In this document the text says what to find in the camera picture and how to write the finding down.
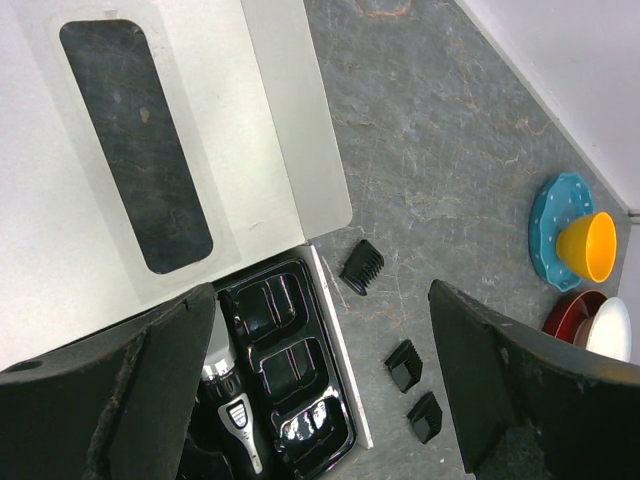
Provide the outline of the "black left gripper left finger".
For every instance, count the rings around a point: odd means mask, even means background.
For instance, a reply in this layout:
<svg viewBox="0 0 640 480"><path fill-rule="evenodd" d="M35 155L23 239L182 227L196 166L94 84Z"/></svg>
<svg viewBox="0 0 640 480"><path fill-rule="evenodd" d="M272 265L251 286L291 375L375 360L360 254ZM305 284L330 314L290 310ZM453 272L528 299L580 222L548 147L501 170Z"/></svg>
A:
<svg viewBox="0 0 640 480"><path fill-rule="evenodd" d="M2 478L175 478L215 300L205 283L2 371Z"/></svg>

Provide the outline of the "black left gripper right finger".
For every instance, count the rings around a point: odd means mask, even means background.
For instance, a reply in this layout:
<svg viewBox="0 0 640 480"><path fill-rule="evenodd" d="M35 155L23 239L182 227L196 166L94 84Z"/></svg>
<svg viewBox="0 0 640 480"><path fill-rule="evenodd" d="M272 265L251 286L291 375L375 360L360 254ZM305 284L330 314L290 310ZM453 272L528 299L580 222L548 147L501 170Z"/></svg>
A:
<svg viewBox="0 0 640 480"><path fill-rule="evenodd" d="M442 280L428 298L466 472L638 478L638 366L535 330Z"/></svg>

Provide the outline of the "black clipper guard comb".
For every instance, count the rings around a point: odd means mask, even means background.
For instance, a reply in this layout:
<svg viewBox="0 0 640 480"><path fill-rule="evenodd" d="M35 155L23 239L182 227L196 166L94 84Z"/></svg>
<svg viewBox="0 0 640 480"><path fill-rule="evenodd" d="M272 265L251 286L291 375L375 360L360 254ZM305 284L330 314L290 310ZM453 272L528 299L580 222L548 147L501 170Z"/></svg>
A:
<svg viewBox="0 0 640 480"><path fill-rule="evenodd" d="M360 240L343 264L339 277L355 293L367 295L367 288L385 265L383 255L366 239Z"/></svg>
<svg viewBox="0 0 640 480"><path fill-rule="evenodd" d="M421 380L423 362L410 339L403 340L384 361L384 365L403 394Z"/></svg>
<svg viewBox="0 0 640 480"><path fill-rule="evenodd" d="M442 428L442 409L433 392L425 393L407 413L406 418L416 438L427 444Z"/></svg>

